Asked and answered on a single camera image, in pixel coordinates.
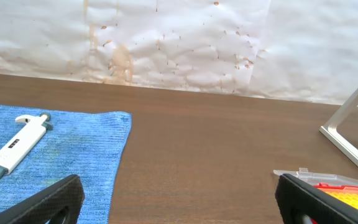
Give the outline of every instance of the black object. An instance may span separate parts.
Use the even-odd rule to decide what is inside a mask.
[[[85,199],[80,177],[69,175],[0,213],[0,224],[74,224]]]
[[[305,215],[318,224],[358,224],[358,209],[290,174],[280,176],[275,196],[284,224],[303,223]]]

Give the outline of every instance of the silver metal frame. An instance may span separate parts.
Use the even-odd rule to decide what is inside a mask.
[[[340,149],[354,164],[358,166],[358,149],[344,139],[337,131],[338,125],[357,107],[358,89],[334,113],[334,115],[320,127],[320,131]]]

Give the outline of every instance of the white backdrop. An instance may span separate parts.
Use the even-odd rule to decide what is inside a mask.
[[[341,104],[358,0],[0,0],[0,73]]]

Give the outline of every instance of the transparent lid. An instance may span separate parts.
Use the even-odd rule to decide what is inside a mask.
[[[273,170],[276,175],[291,174],[310,185],[325,183],[330,186],[352,185],[358,186],[358,180],[335,174],[319,174],[309,172],[307,168],[299,168],[299,171]]]

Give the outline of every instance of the brown tabletop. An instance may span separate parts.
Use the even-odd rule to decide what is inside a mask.
[[[110,223],[282,223],[274,169],[358,179],[318,131],[337,106],[8,75],[0,104],[132,113]],[[339,132],[358,147],[358,109]]]

